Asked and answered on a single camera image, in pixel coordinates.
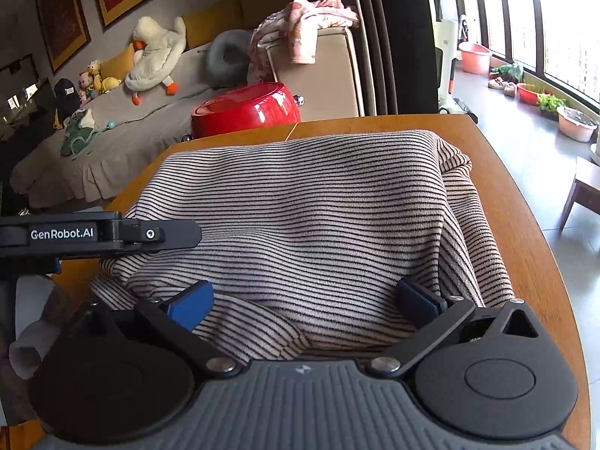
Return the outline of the left hand grey glove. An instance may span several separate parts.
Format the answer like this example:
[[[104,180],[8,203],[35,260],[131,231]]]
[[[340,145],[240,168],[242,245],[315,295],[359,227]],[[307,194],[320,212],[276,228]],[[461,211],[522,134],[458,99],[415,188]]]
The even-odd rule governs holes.
[[[67,291],[47,275],[22,275],[1,282],[3,426],[36,417],[29,381],[88,292],[86,286]]]

